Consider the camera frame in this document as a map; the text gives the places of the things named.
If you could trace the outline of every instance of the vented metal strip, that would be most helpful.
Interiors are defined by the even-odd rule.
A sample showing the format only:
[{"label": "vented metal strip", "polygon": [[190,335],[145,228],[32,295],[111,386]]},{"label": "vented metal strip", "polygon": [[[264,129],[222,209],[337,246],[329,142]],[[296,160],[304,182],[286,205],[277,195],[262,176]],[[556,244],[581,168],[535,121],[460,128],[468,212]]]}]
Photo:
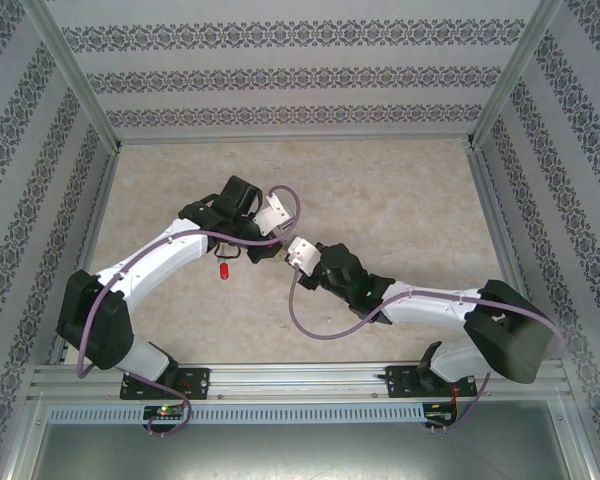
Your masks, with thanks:
[{"label": "vented metal strip", "polygon": [[[144,407],[75,405],[54,406],[52,425],[125,425],[142,423]],[[421,403],[353,405],[195,405],[189,423],[217,424],[308,424],[422,422]],[[156,424],[178,420],[156,420]]]}]

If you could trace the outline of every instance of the metal bracket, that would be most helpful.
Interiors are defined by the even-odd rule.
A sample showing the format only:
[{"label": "metal bracket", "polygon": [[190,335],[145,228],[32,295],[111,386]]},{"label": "metal bracket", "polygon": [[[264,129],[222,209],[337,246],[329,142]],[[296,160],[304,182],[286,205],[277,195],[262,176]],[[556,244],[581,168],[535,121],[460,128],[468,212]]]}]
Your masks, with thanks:
[{"label": "metal bracket", "polygon": [[387,383],[389,398],[453,397],[452,387],[457,389],[457,397],[475,397],[478,393],[473,377],[465,377],[456,383],[445,383],[435,392],[427,390],[420,383],[415,365],[390,365],[385,367],[384,375],[379,375]]},{"label": "metal bracket", "polygon": [[[189,400],[206,400],[209,392],[211,370],[208,368],[178,368],[174,389],[184,393]],[[178,400],[178,397],[151,387],[128,375],[120,386],[122,400]]]}]

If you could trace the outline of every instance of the patterned wallpaper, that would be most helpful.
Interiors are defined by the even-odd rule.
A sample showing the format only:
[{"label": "patterned wallpaper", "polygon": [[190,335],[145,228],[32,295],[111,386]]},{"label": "patterned wallpaper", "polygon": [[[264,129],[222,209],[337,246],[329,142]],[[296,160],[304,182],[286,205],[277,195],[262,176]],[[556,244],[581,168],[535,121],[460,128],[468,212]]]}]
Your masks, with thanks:
[{"label": "patterned wallpaper", "polygon": [[0,0],[0,449],[45,363],[108,152],[16,0]]},{"label": "patterned wallpaper", "polygon": [[600,464],[600,0],[562,5],[482,147]]},{"label": "patterned wallpaper", "polygon": [[123,139],[468,134],[538,0],[55,0]]}]

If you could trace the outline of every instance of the aluminum frame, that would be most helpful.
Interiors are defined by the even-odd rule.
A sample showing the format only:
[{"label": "aluminum frame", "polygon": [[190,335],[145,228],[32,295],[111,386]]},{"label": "aluminum frame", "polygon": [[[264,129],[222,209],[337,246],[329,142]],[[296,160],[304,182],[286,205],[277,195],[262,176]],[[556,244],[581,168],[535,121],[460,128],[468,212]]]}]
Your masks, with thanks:
[{"label": "aluminum frame", "polygon": [[[377,375],[388,365],[415,362],[332,364],[183,365],[211,369],[207,400],[200,405],[391,405],[445,401],[447,398],[389,398]],[[163,402],[125,401],[119,398],[123,374],[94,371],[85,380],[75,366],[44,365],[35,369],[27,393],[3,480],[31,479],[40,455],[50,414],[56,406],[157,405]],[[476,378],[480,384],[483,378]],[[467,402],[470,398],[460,398]],[[560,360],[545,362],[531,385],[510,382],[494,374],[481,401],[535,400],[547,403],[568,471],[573,480],[599,480],[571,387]]]}]

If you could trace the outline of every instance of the marble floor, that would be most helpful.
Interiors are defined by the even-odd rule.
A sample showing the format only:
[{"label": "marble floor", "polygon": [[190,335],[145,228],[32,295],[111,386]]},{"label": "marble floor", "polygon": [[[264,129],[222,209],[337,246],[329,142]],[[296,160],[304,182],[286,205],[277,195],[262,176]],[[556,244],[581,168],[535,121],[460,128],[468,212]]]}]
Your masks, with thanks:
[{"label": "marble floor", "polygon": [[[294,188],[303,207],[296,233],[344,243],[370,272],[452,289],[500,278],[460,140],[125,146],[90,271],[142,247],[231,175],[265,191]],[[136,335],[181,363],[417,360],[431,342],[460,335],[378,324],[341,340],[312,340],[289,319],[289,266],[254,266],[243,255],[230,267],[230,279],[221,280],[208,255],[176,272],[133,313]],[[317,333],[358,321],[320,290],[299,288],[296,312]],[[71,351],[67,362],[75,358]]]}]

